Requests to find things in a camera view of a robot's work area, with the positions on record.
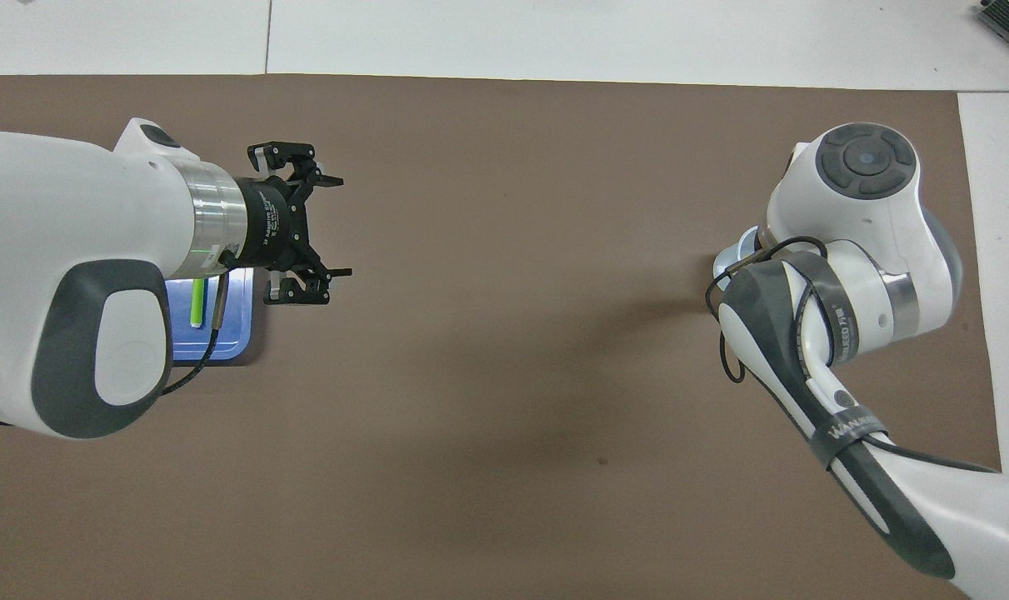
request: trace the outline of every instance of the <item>green marker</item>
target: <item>green marker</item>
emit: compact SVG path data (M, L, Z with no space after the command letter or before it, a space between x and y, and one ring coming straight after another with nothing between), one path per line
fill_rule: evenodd
M193 292L189 296L189 327L200 329L204 325L204 280L193 280Z

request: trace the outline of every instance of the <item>blue tray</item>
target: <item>blue tray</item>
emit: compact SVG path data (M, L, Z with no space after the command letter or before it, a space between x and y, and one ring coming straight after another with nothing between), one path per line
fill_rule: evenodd
M227 310L222 316L222 329L212 351L212 361L227 361L245 351L252 336L252 272L253 269L230 271L227 289ZM167 299L172 315L172 339L175 361L199 361L208 350L212 333L212 309L218 277L204 286L204 324L199 328L189 324L189 302L193 295L193 280L169 280Z

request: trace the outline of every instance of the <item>brown table surface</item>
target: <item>brown table surface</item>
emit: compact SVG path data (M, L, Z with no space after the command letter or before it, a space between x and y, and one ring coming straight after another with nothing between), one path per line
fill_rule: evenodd
M113 437L0 429L0 598L961 597L725 379L701 299L794 141L896 127L968 278L838 373L898 444L996 467L954 94L0 77L2 130L111 147L130 117L235 175L313 143L346 182L313 245L356 275Z

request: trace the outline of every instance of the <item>white tile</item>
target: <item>white tile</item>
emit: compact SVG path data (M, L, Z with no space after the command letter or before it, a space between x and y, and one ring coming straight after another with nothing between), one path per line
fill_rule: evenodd
M1009 90L976 0L274 0L269 73Z
M0 0L0 75L263 73L269 0Z
M1003 470L1009 473L1009 94L961 94Z

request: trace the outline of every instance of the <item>round center button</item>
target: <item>round center button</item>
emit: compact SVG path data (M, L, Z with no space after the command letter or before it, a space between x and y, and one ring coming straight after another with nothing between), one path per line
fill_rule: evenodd
M844 165L858 175L882 173L892 160L892 148L878 137L860 137L844 149Z

